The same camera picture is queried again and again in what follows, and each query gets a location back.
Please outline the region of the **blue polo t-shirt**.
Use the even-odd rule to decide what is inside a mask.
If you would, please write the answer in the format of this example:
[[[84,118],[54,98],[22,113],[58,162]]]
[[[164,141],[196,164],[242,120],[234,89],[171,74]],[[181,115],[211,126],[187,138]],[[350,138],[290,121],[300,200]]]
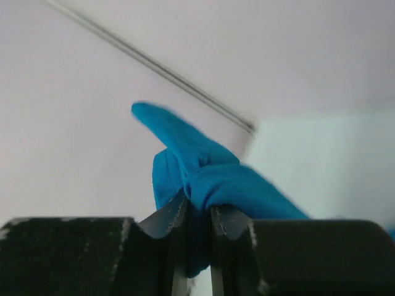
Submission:
[[[132,104],[131,114],[166,146],[152,163],[156,209],[166,206],[180,191],[191,202],[186,268],[189,278],[210,265],[207,232],[211,207],[231,205],[259,220],[310,218],[234,153],[169,109],[139,101]]]

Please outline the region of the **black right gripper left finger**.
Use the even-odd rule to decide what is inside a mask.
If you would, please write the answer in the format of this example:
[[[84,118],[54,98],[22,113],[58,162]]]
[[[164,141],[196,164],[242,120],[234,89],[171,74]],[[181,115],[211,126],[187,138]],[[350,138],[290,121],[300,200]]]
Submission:
[[[178,195],[145,220],[14,218],[1,228],[2,295],[186,295]]]

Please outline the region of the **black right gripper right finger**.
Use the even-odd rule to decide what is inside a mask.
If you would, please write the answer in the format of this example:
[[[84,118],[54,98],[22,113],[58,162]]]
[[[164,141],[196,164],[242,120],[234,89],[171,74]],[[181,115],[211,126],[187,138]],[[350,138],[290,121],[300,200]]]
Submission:
[[[211,218],[214,295],[394,294],[394,242],[374,222]]]

